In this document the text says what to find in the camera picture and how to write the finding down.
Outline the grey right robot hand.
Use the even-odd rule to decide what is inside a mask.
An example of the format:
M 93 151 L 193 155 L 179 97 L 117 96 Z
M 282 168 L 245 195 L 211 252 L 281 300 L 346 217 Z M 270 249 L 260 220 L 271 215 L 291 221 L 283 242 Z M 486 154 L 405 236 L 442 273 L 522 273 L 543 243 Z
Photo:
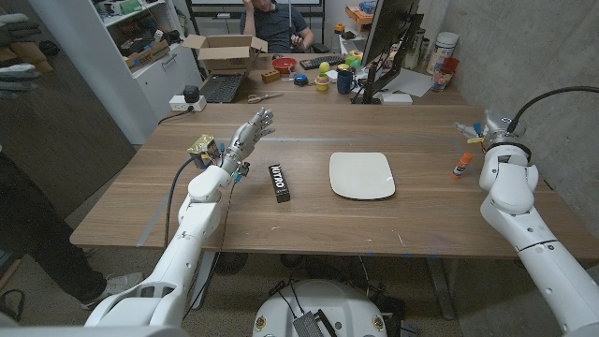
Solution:
M 508 131 L 512 119 L 491 110 L 485 110 L 481 123 L 464 125 L 454 123 L 455 128 L 467 138 L 468 143 L 481 142 L 492 145 L 499 142 L 519 142 L 519 138 L 526 132 L 527 126 L 518 122 L 514 131 Z

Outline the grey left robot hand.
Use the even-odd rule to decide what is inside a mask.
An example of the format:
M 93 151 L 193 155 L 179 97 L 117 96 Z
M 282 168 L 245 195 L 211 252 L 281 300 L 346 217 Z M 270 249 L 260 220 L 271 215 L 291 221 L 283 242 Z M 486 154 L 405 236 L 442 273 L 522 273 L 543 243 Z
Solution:
M 272 118 L 272 110 L 262 107 L 251 120 L 241 125 L 233 134 L 219 167 L 229 174 L 237 170 L 259 140 L 275 131 L 274 128 L 269 128 Z

